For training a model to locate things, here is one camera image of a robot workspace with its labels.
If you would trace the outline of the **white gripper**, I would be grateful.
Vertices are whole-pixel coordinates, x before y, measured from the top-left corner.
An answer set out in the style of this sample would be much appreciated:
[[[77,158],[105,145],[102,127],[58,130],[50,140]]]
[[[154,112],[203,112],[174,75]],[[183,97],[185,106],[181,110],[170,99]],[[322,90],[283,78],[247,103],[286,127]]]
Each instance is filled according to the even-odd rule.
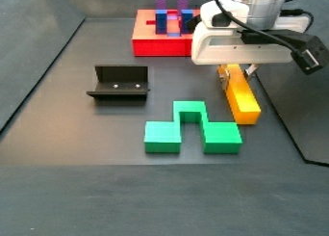
[[[302,33],[308,24],[306,16],[278,16],[282,0],[221,0],[223,9],[240,22],[255,29],[291,30]],[[251,64],[244,70],[248,77],[255,64],[288,63],[290,50],[272,43],[246,44],[240,40],[240,27],[213,27],[211,18],[219,13],[214,1],[201,5],[201,22],[193,33],[191,60],[197,65]],[[230,72],[226,66],[217,67],[221,87],[229,87]]]

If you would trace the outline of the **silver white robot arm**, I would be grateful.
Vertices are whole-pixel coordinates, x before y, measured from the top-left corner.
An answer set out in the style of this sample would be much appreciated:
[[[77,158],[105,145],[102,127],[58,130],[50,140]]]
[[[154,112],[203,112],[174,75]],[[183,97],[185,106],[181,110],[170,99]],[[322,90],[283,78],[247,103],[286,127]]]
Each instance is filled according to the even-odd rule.
[[[247,43],[242,32],[264,36],[266,31],[302,34],[306,16],[280,16],[284,0],[211,0],[194,18],[191,61],[195,65],[258,65],[288,63],[291,45],[282,39]]]

